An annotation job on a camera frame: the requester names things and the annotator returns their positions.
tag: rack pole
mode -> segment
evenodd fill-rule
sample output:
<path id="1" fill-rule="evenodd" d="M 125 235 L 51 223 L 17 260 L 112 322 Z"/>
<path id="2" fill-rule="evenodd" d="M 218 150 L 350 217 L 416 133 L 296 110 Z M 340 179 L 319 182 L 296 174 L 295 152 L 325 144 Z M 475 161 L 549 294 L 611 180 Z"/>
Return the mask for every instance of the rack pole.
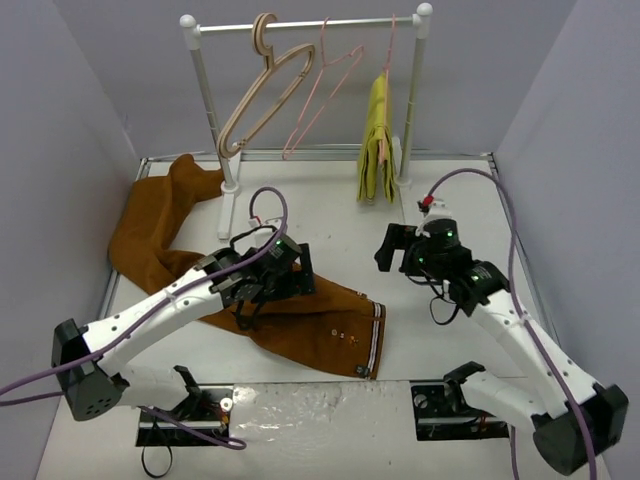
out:
<path id="1" fill-rule="evenodd" d="M 402 138 L 402 159 L 400 161 L 400 173 L 396 180 L 398 185 L 408 185 L 409 160 L 413 149 L 413 129 L 414 114 L 417 103 L 418 89 L 420 88 L 420 77 L 422 75 L 422 65 L 424 60 L 424 50 L 429 35 L 429 24 L 433 7 L 429 3 L 418 5 L 417 13 L 414 14 L 414 25 L 416 26 L 416 43 L 413 50 L 413 66 L 411 67 L 411 83 L 409 84 L 409 102 L 407 103 L 407 118 L 404 124 L 404 136 Z"/>
<path id="2" fill-rule="evenodd" d="M 216 111 L 213 106 L 213 96 L 211 95 L 209 79 L 207 78 L 207 69 L 204 65 L 204 59 L 202 58 L 202 50 L 200 49 L 200 31 L 195 18 L 191 15 L 183 15 L 180 18 L 180 26 L 184 33 L 187 48 L 191 52 L 191 60 L 193 60 L 198 85 L 200 86 L 200 93 L 202 94 L 202 101 L 204 102 L 207 121 L 209 122 L 209 131 L 211 132 L 211 138 L 213 140 L 213 151 L 217 152 L 220 124 L 218 123 Z M 220 161 L 220 168 L 222 168 L 222 174 L 224 175 L 223 190 L 234 191 L 236 189 L 236 180 L 231 173 L 229 160 L 220 156 L 218 156 L 218 160 Z"/>
<path id="3" fill-rule="evenodd" d="M 392 18 L 360 18 L 354 20 L 329 20 L 326 28 L 334 29 L 339 27 L 390 27 Z M 274 22 L 267 25 L 267 31 L 286 31 L 286 30 L 317 30 L 324 25 L 323 20 L 314 20 L 309 22 Z M 414 26 L 414 17 L 396 17 L 396 27 L 412 27 Z M 253 29 L 251 24 L 243 25 L 216 25 L 216 26 L 199 26 L 200 35 L 217 35 L 219 33 L 237 33 L 249 32 Z"/>

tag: hook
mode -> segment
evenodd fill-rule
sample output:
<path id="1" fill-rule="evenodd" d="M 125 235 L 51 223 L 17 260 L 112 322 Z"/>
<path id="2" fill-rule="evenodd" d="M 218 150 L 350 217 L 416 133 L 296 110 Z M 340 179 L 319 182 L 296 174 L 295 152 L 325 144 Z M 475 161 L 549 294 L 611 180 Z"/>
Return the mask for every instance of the hook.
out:
<path id="1" fill-rule="evenodd" d="M 267 25 L 277 22 L 278 19 L 273 13 L 261 13 L 253 22 L 252 43 L 253 49 L 258 55 L 264 57 L 264 66 L 267 70 L 273 68 L 273 45 L 267 45 L 264 41 L 264 31 Z"/>

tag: brown trousers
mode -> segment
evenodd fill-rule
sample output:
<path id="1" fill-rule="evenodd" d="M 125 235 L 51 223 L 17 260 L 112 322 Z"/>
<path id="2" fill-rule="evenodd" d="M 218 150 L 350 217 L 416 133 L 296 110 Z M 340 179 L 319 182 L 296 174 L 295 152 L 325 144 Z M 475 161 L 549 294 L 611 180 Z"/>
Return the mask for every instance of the brown trousers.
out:
<path id="1" fill-rule="evenodd" d="M 184 275 L 203 255 L 171 250 L 171 243 L 197 202 L 221 195 L 222 180 L 220 170 L 205 171 L 191 155 L 182 155 L 167 176 L 135 182 L 109 245 L 114 268 L 149 294 Z M 310 248 L 313 261 L 313 245 Z M 260 347 L 308 367 L 375 379 L 384 306 L 318 275 L 315 285 L 313 295 L 266 304 L 254 330 L 239 330 L 229 310 L 200 320 L 246 335 Z M 243 314 L 251 314 L 252 308 L 245 306 Z"/>

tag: clothes hanger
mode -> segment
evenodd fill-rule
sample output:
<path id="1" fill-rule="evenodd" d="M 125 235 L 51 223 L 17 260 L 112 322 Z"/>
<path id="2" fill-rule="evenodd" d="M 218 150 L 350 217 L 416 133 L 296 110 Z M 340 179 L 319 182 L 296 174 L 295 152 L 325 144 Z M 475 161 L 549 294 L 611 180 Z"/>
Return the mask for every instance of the clothes hanger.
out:
<path id="1" fill-rule="evenodd" d="M 313 84 L 313 88 L 311 89 L 311 93 L 309 93 L 309 96 L 307 97 L 307 101 L 304 104 L 304 107 L 302 108 L 302 112 L 300 112 L 300 115 L 298 116 L 298 122 L 296 124 L 296 128 L 293 130 L 293 132 L 291 132 L 291 135 L 289 135 L 289 139 L 287 140 L 287 143 L 285 144 L 284 149 L 282 150 L 282 159 L 283 160 L 288 159 L 289 156 L 293 152 L 295 152 L 296 148 L 298 147 L 298 144 L 305 137 L 305 135 L 307 134 L 309 129 L 311 129 L 311 127 L 315 124 L 316 120 L 322 114 L 322 112 L 324 111 L 324 109 L 327 106 L 327 104 L 329 103 L 329 101 L 335 96 L 335 94 L 340 89 L 340 87 L 342 87 L 342 84 L 345 82 L 347 77 L 349 75 L 351 75 L 351 72 L 356 67 L 356 65 L 358 65 L 358 63 L 360 63 L 360 60 L 362 60 L 362 56 L 364 55 L 364 45 L 358 45 L 356 48 L 354 48 L 353 50 L 351 50 L 348 53 L 345 53 L 341 57 L 336 58 L 335 60 L 332 60 L 330 62 L 327 62 L 327 59 L 325 57 L 325 52 L 324 52 L 324 35 L 325 35 L 325 28 L 327 26 L 327 22 L 328 21 L 329 21 L 329 17 L 324 19 L 324 23 L 322 24 L 322 29 L 320 30 L 320 56 L 322 57 L 322 68 L 320 69 L 320 73 L 318 74 L 318 77 L 316 78 L 316 82 Z M 322 104 L 320 109 L 316 112 L 315 116 L 311 119 L 311 121 L 309 122 L 307 127 L 300 134 L 300 136 L 298 137 L 298 140 L 296 140 L 296 143 L 294 143 L 293 146 L 289 149 L 289 144 L 291 143 L 293 137 L 295 136 L 296 133 L 298 133 L 298 130 L 300 130 L 300 125 L 302 124 L 302 119 L 304 118 L 304 114 L 306 113 L 307 108 L 309 107 L 309 103 L 311 102 L 311 99 L 313 98 L 313 95 L 316 92 L 316 88 L 318 87 L 318 84 L 320 83 L 320 79 L 322 78 L 322 75 L 324 74 L 325 69 L 327 67 L 331 67 L 333 65 L 337 65 L 337 64 L 341 63 L 342 61 L 344 61 L 344 60 L 346 60 L 348 58 L 355 58 L 355 59 L 354 59 L 353 63 L 351 64 L 351 66 L 349 67 L 349 69 L 345 72 L 345 74 L 340 79 L 340 82 L 338 82 L 338 85 L 336 85 L 336 87 L 333 89 L 333 91 L 331 92 L 329 97 L 325 100 L 325 102 Z"/>
<path id="2" fill-rule="evenodd" d="M 384 80 L 384 129 L 387 131 L 387 108 L 389 102 L 389 70 L 391 69 L 391 53 L 393 52 L 393 38 L 396 35 L 396 15 L 391 16 L 391 39 L 389 40 L 389 49 L 387 50 L 387 61 L 382 67 L 385 74 Z M 378 144 L 378 163 L 382 165 L 386 160 L 385 152 L 387 151 L 387 135 L 382 136 L 382 140 Z"/>
<path id="3" fill-rule="evenodd" d="M 313 65 L 313 59 L 315 56 L 315 47 L 311 43 L 304 43 L 298 45 L 297 47 L 291 48 L 289 51 L 279 56 L 278 58 L 273 58 L 273 46 L 267 45 L 264 41 L 264 31 L 269 23 L 277 22 L 278 19 L 273 13 L 261 13 L 256 17 L 255 22 L 253 23 L 253 30 L 251 31 L 251 41 L 253 44 L 253 49 L 258 55 L 261 55 L 264 58 L 264 70 L 258 75 L 258 78 L 253 82 L 247 93 L 245 93 L 242 100 L 236 107 L 236 109 L 231 114 L 231 117 L 225 124 L 224 128 L 220 132 L 220 136 L 218 137 L 218 155 L 223 158 L 231 158 L 236 153 L 238 153 L 242 148 L 249 142 L 261 129 L 264 125 L 273 117 L 282 105 L 289 99 L 289 97 L 293 94 L 293 92 L 298 88 L 300 83 L 305 79 L 306 75 L 311 70 L 311 66 Z M 305 62 L 300 73 L 296 75 L 293 81 L 289 84 L 287 89 L 280 95 L 278 100 L 271 106 L 269 110 L 258 120 L 249 131 L 242 136 L 240 140 L 237 140 L 230 147 L 228 145 L 229 136 L 233 132 L 233 129 L 236 127 L 242 115 L 246 112 L 247 108 L 254 100 L 258 92 L 264 87 L 264 85 L 269 81 L 269 79 L 285 64 L 289 63 L 294 58 L 299 55 L 307 55 L 307 61 Z"/>

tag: white table surface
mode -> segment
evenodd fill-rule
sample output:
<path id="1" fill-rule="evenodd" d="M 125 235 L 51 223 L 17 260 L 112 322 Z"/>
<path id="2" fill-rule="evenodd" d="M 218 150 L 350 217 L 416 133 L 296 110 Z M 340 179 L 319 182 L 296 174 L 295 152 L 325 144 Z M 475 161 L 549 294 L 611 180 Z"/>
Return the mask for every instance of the white table surface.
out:
<path id="1" fill-rule="evenodd" d="M 215 162 L 201 165 L 217 168 Z M 461 167 L 489 171 L 482 161 L 416 162 L 413 187 L 405 195 L 417 200 L 437 178 Z M 154 163 L 150 175 L 163 175 L 168 168 L 168 163 Z M 461 315 L 446 328 L 434 325 L 428 317 L 431 294 L 427 289 L 410 284 L 397 272 L 377 271 L 373 253 L 387 223 L 404 222 L 400 202 L 358 205 L 353 163 L 251 162 L 242 164 L 240 175 L 243 192 L 234 214 L 234 232 L 246 229 L 251 193 L 261 185 L 273 185 L 289 204 L 289 234 L 310 243 L 316 272 L 387 305 L 379 372 L 379 380 L 387 381 L 349 381 L 353 379 L 317 372 L 265 352 L 244 337 L 194 322 L 148 349 L 136 362 L 187 365 L 201 383 L 236 384 L 231 432 L 249 447 L 243 452 L 174 449 L 176 458 L 168 478 L 511 479 L 507 440 L 415 440 L 410 386 L 401 380 L 441 378 L 475 360 L 511 382 L 525 388 L 527 383 L 515 378 L 521 377 L 519 370 L 472 320 Z M 460 176 L 444 184 L 438 195 L 453 210 L 462 242 L 477 258 L 506 271 L 508 227 L 495 188 L 480 177 Z M 197 205 L 174 247 L 203 253 L 219 248 L 220 203 Z M 277 200 L 264 194 L 257 213 L 262 218 L 278 216 Z M 518 279 L 525 306 L 535 312 L 519 266 Z M 111 311 L 142 298 L 140 289 L 120 278 Z M 66 402 L 61 402 L 38 480 L 148 478 L 140 466 L 140 449 L 134 447 L 137 419 L 137 410 L 116 408 L 93 421 L 75 422 Z M 521 479 L 565 478 L 544 463 L 530 438 L 522 435 L 518 445 Z M 166 451 L 150 449 L 148 454 L 150 467 L 160 470 Z M 600 459 L 599 467 L 599 478 L 607 480 Z M 586 471 L 571 478 L 586 479 Z"/>

